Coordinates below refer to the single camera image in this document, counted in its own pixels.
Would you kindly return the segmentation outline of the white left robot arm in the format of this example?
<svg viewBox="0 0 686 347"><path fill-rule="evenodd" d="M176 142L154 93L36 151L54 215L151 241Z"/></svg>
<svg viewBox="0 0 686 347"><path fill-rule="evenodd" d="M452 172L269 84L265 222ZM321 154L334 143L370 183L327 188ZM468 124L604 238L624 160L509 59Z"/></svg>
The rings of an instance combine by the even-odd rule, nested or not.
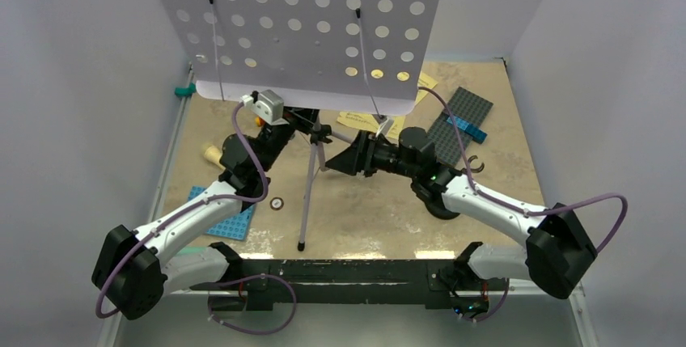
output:
<svg viewBox="0 0 686 347"><path fill-rule="evenodd" d="M237 129L223 147L224 172L203 193L134 230L110 230L91 277L100 291L96 316L139 319L177 291L203 285L229 290L246 282L242 259L224 243L194 254L182 251L212 226L266 199L267 171L295 133L320 132L318 115L285 108L281 119L265 123L255 137Z"/></svg>

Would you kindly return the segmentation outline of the lilac tripod music stand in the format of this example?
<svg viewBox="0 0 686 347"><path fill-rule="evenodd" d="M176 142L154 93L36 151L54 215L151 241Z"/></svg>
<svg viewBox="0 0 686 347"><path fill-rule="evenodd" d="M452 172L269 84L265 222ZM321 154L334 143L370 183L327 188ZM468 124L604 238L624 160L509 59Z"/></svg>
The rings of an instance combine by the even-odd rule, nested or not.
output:
<svg viewBox="0 0 686 347"><path fill-rule="evenodd" d="M255 115L286 107L400 116L414 108L439 0L159 0L197 93Z"/></svg>

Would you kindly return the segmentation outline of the black desktop microphone stand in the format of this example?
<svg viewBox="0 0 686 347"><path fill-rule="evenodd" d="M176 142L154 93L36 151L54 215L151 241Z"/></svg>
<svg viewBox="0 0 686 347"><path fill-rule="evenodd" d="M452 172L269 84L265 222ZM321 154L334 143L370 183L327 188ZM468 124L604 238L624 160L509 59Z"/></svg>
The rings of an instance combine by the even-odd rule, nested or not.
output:
<svg viewBox="0 0 686 347"><path fill-rule="evenodd" d="M427 211L434 218L452 220L468 211L467 200L476 192L469 183L469 174L482 172L485 164L478 155L471 154L461 167L449 167L439 162L431 167L430 173L421 178L417 192Z"/></svg>

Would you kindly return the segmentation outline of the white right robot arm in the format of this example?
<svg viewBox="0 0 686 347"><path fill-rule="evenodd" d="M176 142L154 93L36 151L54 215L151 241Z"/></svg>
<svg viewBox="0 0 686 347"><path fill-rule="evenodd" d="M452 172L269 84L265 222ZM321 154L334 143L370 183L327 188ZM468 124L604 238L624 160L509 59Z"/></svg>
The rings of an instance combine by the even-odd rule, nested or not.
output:
<svg viewBox="0 0 686 347"><path fill-rule="evenodd" d="M474 242L457 259L456 281L472 288L483 280L512 278L535 283L554 298L568 298L598 256L576 213L553 212L501 193L489 200L465 172L441 161L424 129L410 127L394 144L361 131L326 167L349 176L385 171L411 180L410 188L436 218L464 214L514 240L513 246Z"/></svg>

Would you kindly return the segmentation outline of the cream yellow microphone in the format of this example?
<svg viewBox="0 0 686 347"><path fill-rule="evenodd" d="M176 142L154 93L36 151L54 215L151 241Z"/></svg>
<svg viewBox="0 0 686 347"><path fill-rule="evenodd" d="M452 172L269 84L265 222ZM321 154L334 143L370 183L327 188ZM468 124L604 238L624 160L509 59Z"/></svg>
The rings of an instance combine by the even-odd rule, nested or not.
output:
<svg viewBox="0 0 686 347"><path fill-rule="evenodd" d="M206 143L201 147L202 156L208 163L212 163L220 170L224 171L225 167L221 164L222 151L211 143Z"/></svg>

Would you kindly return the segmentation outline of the yellow sheet music page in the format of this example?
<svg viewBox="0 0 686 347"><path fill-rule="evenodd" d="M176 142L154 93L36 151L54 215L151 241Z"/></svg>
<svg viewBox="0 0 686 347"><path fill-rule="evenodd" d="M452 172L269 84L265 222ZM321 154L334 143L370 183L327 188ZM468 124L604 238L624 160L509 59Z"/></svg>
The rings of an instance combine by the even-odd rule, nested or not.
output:
<svg viewBox="0 0 686 347"><path fill-rule="evenodd" d="M425 72L421 72L419 74L418 80L417 80L417 96L415 99L414 104L418 105L427 95L428 92L425 90L422 90L422 88L427 88L430 90L433 90L436 86L438 85L438 81L435 78L432 78Z"/></svg>
<svg viewBox="0 0 686 347"><path fill-rule="evenodd" d="M395 116L392 118L393 125L385 133L385 137L397 140L400 131L404 128L406 116ZM379 123L371 114L359 112L340 112L337 122L352 129L365 130L369 132L376 132L379 128Z"/></svg>

